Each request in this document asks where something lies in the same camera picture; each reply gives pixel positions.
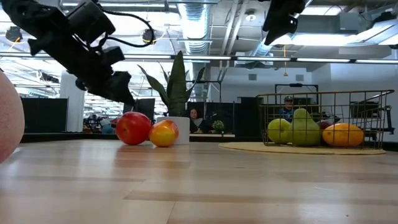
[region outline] round placemat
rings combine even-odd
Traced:
[[[382,149],[344,149],[326,147],[292,147],[292,146],[265,146],[262,142],[228,142],[218,145],[227,149],[238,149],[256,152],[278,152],[292,154],[316,155],[378,155],[385,154]]]

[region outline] robotic arm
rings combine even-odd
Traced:
[[[104,15],[103,12],[107,11],[102,9],[98,0],[84,0],[67,15],[56,7],[44,6],[34,0],[0,1],[11,21],[36,38],[28,40],[30,54],[35,55],[41,50],[47,52],[77,77],[76,85],[81,90],[134,106],[128,89],[130,74],[114,72],[111,67],[124,60],[120,47],[102,49],[107,39],[118,39],[108,37],[115,28]],[[135,15],[113,14],[135,17],[147,24],[152,32],[151,41],[144,45],[124,44],[133,47],[152,44],[153,29],[147,21]],[[90,44],[104,33],[105,38],[100,40],[99,46],[91,47]]]

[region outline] pear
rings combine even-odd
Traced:
[[[300,108],[294,111],[292,130],[292,143],[296,146],[318,146],[321,140],[319,125],[314,122],[310,113]]]
[[[291,142],[290,123],[285,119],[273,119],[268,124],[268,137],[276,144],[287,144]]]

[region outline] white pot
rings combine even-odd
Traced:
[[[171,120],[178,127],[178,138],[175,140],[175,145],[189,144],[189,124],[190,119],[184,117],[160,117],[157,121]]]

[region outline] small plant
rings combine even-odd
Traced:
[[[185,103],[189,100],[191,96],[191,92],[193,87],[196,85],[198,81],[201,80],[203,77],[203,73],[205,68],[202,68],[199,71],[197,79],[191,86],[189,90],[187,90],[187,84],[185,83],[185,76],[188,72],[185,72],[184,60],[182,51],[180,51],[174,59],[172,71],[170,76],[167,75],[165,70],[162,68],[164,78],[167,82],[167,89],[165,90],[163,85],[160,84],[154,77],[148,75],[148,73],[140,66],[138,67],[141,69],[143,74],[148,79],[150,86],[159,92],[160,98],[162,99],[163,103],[167,106],[169,111],[169,116],[182,116],[185,111]]]
[[[224,131],[224,123],[222,121],[215,121],[212,127],[217,133]]]

